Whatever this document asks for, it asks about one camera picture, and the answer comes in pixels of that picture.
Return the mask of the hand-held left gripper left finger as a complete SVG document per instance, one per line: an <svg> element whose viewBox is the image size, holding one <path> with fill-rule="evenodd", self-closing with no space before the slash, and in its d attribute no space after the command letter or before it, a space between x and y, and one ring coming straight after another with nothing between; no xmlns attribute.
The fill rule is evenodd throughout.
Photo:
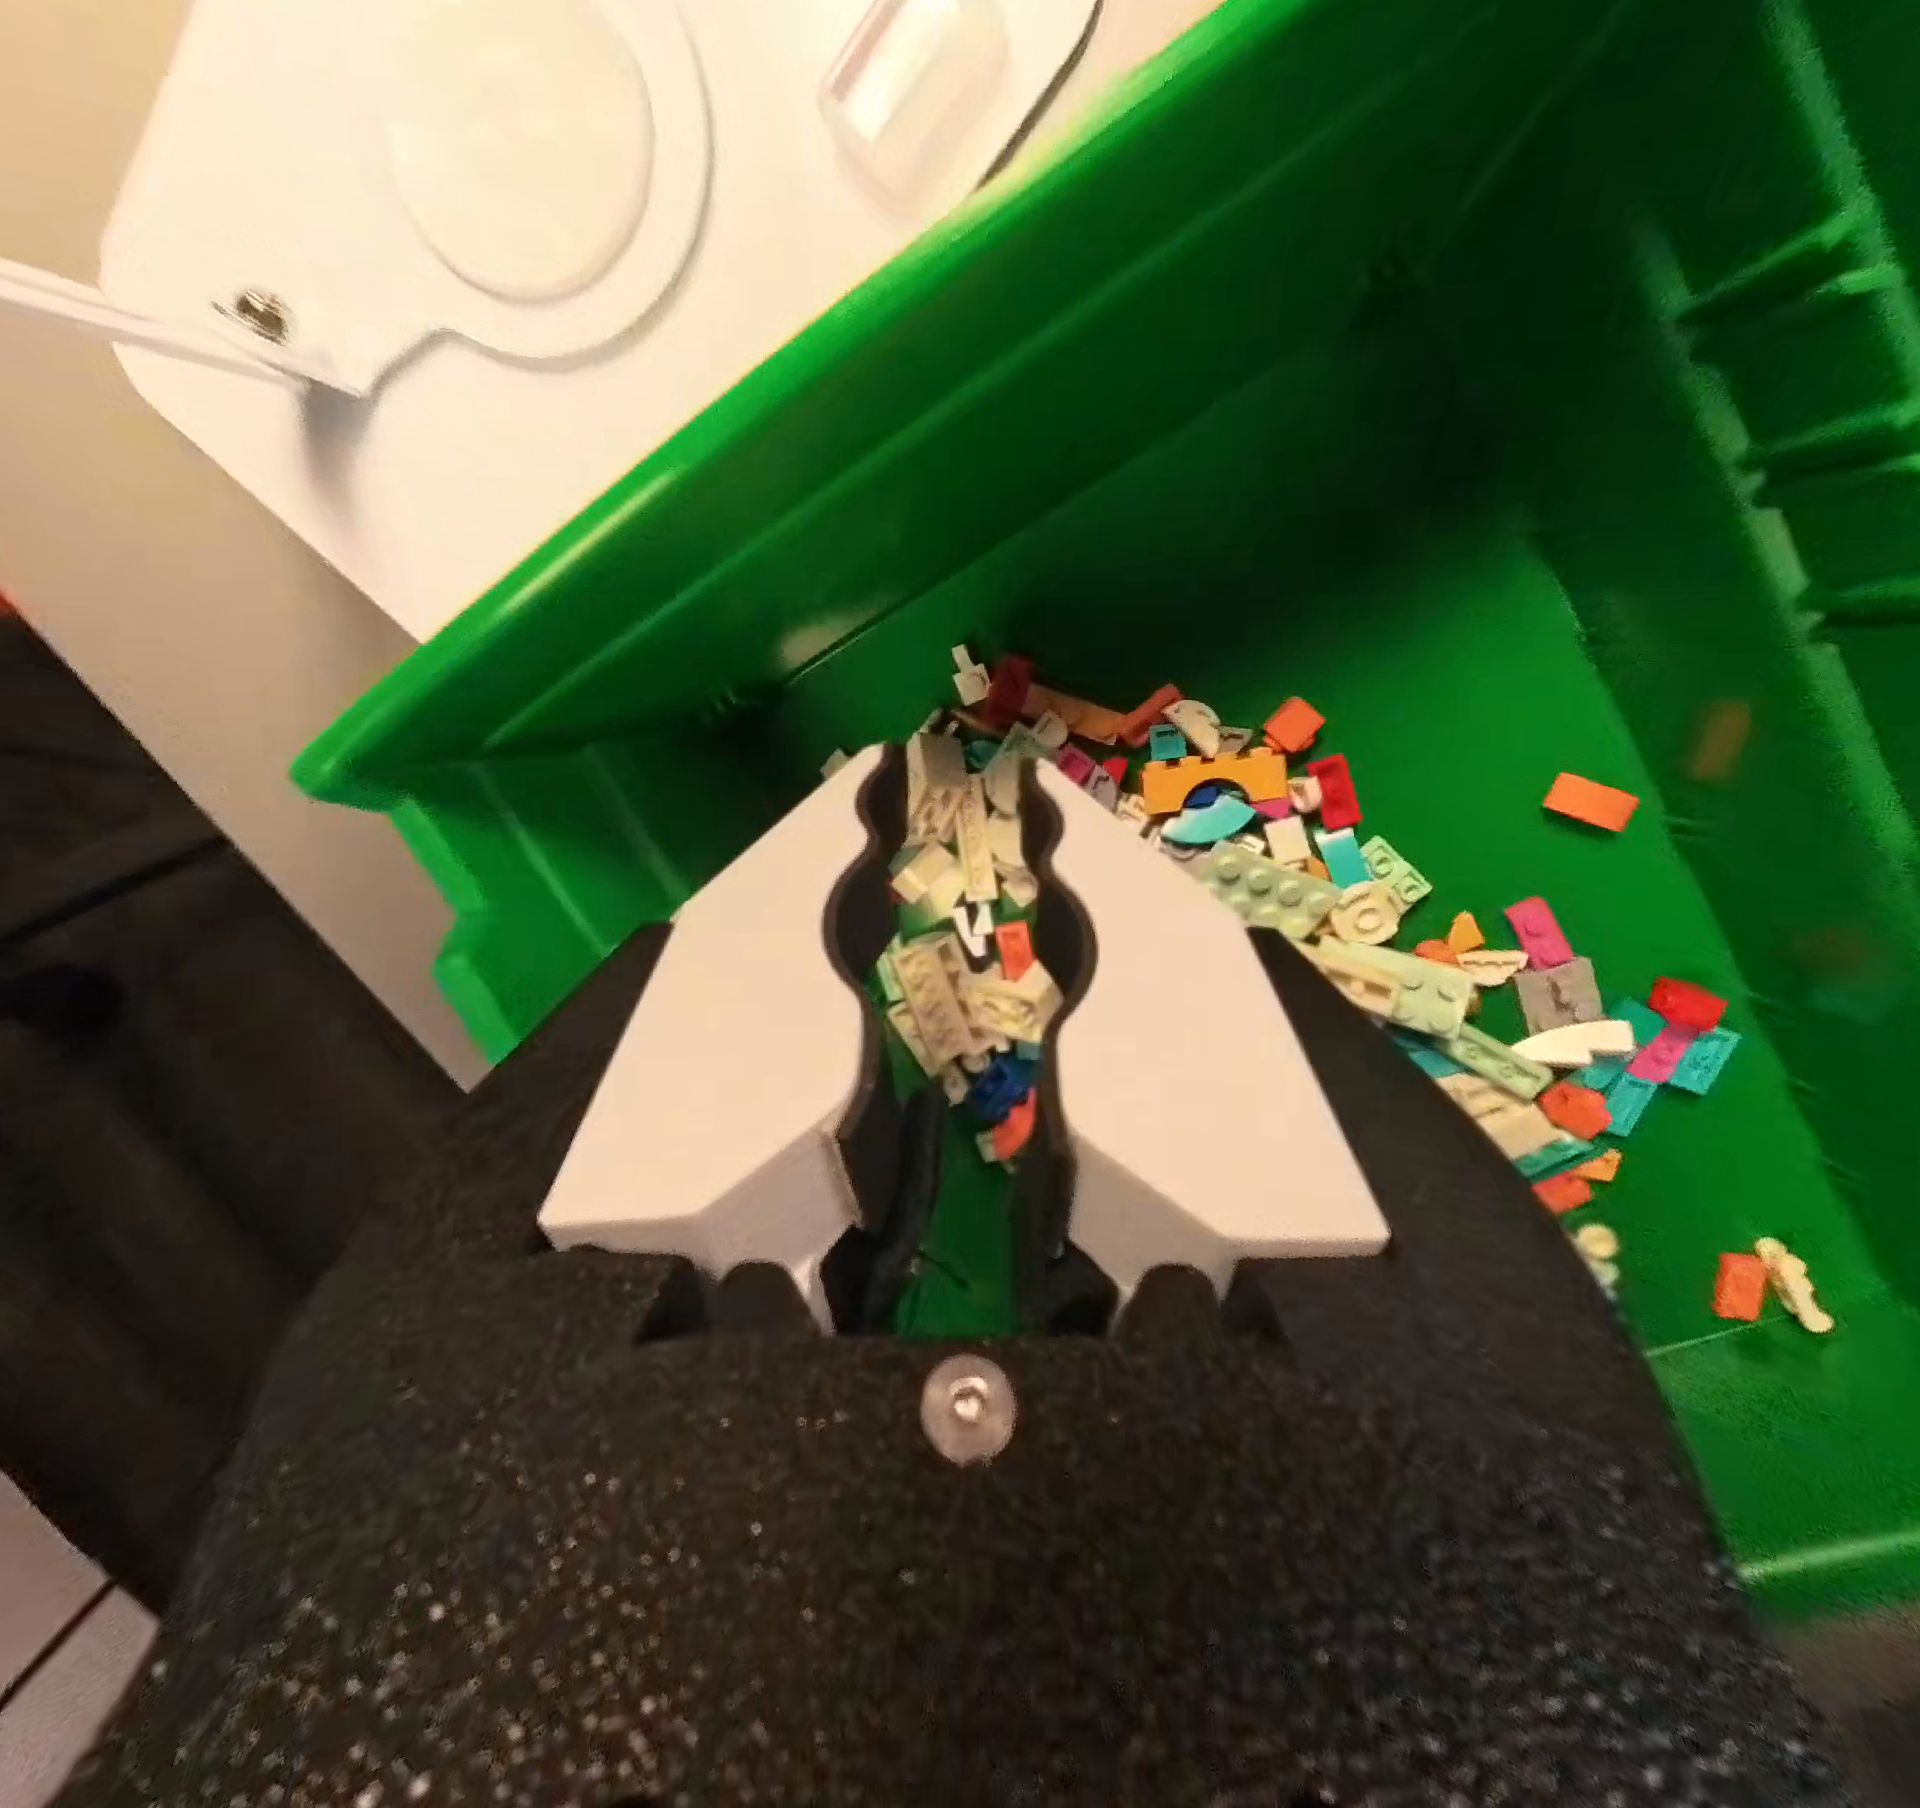
<svg viewBox="0 0 1920 1808"><path fill-rule="evenodd" d="M542 1201L555 1251L777 1269L828 1301L833 1252L899 1187L899 1093L864 977L893 935L899 748L868 747L666 926Z"/></svg>

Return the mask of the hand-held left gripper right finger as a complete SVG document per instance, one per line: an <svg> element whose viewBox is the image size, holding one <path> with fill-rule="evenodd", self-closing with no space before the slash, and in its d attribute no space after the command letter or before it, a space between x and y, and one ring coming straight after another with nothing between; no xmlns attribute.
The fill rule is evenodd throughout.
<svg viewBox="0 0 1920 1808"><path fill-rule="evenodd" d="M1037 1089L1037 1251L1112 1301L1177 1271L1373 1261L1387 1218L1294 1025L1284 936L1033 769L1035 953L1064 1004Z"/></svg>

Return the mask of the pile of colourful toy bricks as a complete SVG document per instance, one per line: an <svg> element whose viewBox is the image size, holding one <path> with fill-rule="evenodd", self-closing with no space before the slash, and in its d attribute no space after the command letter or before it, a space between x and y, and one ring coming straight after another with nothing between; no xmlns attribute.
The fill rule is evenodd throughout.
<svg viewBox="0 0 1920 1808"><path fill-rule="evenodd" d="M1460 1106L1571 1235L1576 1254L1651 1351L1756 1338L1778 1322L1834 1344L1874 1287L1763 993L1737 978L1734 932L1710 924L1692 867L1651 831L1585 828L1560 807L1523 815L1529 757L1469 750L1415 769L1411 698L1347 670L1334 740L1306 705L1265 725L1267 673L1206 669L1225 697L1207 760L1210 698L1143 667L1084 665L1053 684L1013 662L1020 713L993 715L995 662L942 660L914 636L852 643L792 695L846 754L924 727L985 773L1012 729L1020 757L1067 781L1246 929L1284 932L1394 1049Z"/></svg>

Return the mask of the green plastic bin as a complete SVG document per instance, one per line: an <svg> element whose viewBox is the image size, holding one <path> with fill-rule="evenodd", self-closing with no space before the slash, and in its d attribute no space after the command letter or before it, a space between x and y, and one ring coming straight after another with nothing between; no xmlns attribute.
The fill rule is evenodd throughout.
<svg viewBox="0 0 1920 1808"><path fill-rule="evenodd" d="M1315 707L1414 936L1540 898L1725 1001L1629 1102L1623 1317L1740 1579L1915 1601L1915 0L1228 0L291 767L506 1058L1020 656Z"/></svg>

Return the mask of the wooden book stand white frame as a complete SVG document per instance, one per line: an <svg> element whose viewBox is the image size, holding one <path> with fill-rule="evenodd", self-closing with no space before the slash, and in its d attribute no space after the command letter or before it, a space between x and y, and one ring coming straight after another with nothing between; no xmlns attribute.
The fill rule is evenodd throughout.
<svg viewBox="0 0 1920 1808"><path fill-rule="evenodd" d="M1102 0L193 0L140 399L412 638L978 188Z"/></svg>

